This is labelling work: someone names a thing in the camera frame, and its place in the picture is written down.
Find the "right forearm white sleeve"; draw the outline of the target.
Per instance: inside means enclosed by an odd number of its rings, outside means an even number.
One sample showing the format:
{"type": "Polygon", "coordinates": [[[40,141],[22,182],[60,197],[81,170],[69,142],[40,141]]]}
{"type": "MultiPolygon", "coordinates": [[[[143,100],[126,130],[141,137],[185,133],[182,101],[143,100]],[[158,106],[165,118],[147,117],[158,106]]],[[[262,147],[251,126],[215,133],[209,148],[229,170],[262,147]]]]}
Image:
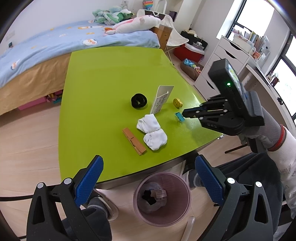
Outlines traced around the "right forearm white sleeve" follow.
{"type": "Polygon", "coordinates": [[[291,218],[295,218],[295,137],[286,127],[281,127],[281,143],[278,141],[276,151],[267,151],[268,156],[275,162],[280,173],[285,199],[291,211],[291,218]]]}

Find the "right gloved hand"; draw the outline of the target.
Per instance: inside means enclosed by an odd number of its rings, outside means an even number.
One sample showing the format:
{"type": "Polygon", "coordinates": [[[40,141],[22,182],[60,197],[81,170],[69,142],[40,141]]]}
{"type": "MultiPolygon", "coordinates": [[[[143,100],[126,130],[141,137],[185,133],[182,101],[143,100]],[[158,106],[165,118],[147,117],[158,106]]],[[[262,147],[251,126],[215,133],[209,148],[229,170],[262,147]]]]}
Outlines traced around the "right gloved hand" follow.
{"type": "Polygon", "coordinates": [[[287,132],[268,111],[262,108],[262,112],[264,125],[247,127],[238,137],[242,144],[247,143],[248,138],[259,140],[266,150],[274,152],[283,145],[287,132]]]}

